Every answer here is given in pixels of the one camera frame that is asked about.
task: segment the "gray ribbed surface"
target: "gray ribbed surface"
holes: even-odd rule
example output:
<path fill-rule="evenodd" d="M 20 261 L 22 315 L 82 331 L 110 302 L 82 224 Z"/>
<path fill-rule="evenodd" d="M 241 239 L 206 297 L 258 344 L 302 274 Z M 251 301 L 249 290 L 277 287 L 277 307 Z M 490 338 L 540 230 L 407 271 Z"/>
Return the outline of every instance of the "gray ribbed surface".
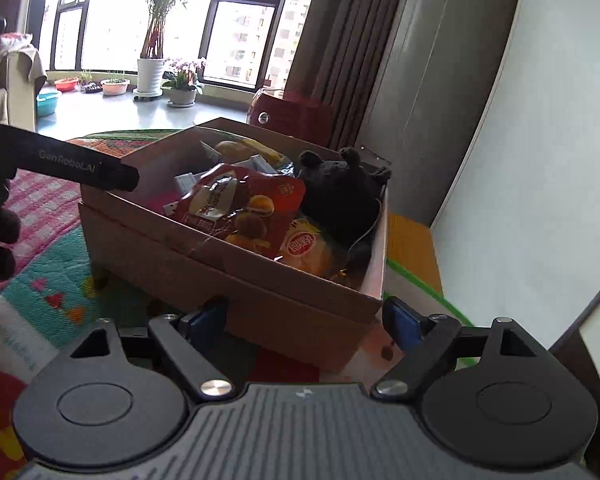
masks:
<path fill-rule="evenodd" d="M 21 480 L 74 480 L 38 466 Z M 150 462 L 90 480 L 587 479 L 574 465 L 547 473 L 479 470 L 441 450 L 411 412 L 355 384 L 251 385 L 241 399 L 200 408 L 186 434 Z"/>

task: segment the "red oval logo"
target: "red oval logo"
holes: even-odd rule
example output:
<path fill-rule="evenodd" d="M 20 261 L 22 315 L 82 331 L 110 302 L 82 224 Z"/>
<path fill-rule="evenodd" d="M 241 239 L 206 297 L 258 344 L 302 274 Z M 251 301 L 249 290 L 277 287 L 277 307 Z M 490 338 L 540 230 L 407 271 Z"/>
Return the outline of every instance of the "red oval logo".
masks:
<path fill-rule="evenodd" d="M 311 249 L 314 243 L 315 236 L 311 233 L 302 232 L 291 237 L 291 240 L 286 244 L 286 250 L 292 256 L 300 256 Z"/>

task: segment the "play mat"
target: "play mat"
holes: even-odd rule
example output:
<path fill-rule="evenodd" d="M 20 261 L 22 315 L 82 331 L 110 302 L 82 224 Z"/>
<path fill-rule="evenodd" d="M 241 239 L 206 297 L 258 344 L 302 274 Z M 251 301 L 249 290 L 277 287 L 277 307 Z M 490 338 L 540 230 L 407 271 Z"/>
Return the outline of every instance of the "play mat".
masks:
<path fill-rule="evenodd" d="M 174 130 L 94 134 L 70 142 L 123 156 Z M 17 273 L 0 283 L 0 480 L 11 480 L 26 460 L 11 427 L 11 407 L 27 383 L 85 325 L 111 317 L 118 326 L 139 326 L 173 309 L 109 276 L 94 287 L 80 217 L 80 186 L 19 171 L 7 207 L 22 220 L 13 247 Z M 209 359 L 240 387 L 246 381 L 361 381 L 369 386 L 399 359 L 377 323 L 339 374 L 326 374 L 238 338 L 223 335 Z"/>

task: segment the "metal screw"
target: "metal screw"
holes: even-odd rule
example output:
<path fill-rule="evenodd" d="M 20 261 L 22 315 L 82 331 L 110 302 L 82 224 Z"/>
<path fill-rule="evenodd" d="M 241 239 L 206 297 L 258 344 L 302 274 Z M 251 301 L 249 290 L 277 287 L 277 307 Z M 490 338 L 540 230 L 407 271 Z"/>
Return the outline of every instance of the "metal screw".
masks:
<path fill-rule="evenodd" d="M 376 392 L 378 392 L 380 395 L 384 395 L 387 397 L 403 395 L 408 391 L 409 387 L 407 386 L 407 384 L 396 379 L 388 379 L 386 381 L 381 381 L 376 385 Z"/>
<path fill-rule="evenodd" d="M 200 391 L 209 397 L 222 397 L 230 394 L 233 389 L 232 384 L 224 379 L 211 379 L 200 384 Z"/>

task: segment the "black plush toy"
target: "black plush toy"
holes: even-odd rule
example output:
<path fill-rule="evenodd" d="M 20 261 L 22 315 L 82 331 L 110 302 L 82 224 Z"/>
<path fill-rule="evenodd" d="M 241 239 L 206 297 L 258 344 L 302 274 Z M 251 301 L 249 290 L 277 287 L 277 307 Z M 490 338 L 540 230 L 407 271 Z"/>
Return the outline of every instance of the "black plush toy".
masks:
<path fill-rule="evenodd" d="M 369 173 L 360 166 L 356 150 L 343 148 L 339 153 L 342 160 L 322 160 L 314 152 L 302 152 L 295 174 L 306 186 L 300 211 L 349 250 L 347 269 L 353 270 L 366 266 L 371 256 L 366 235 L 380 213 L 382 186 L 391 170 Z"/>

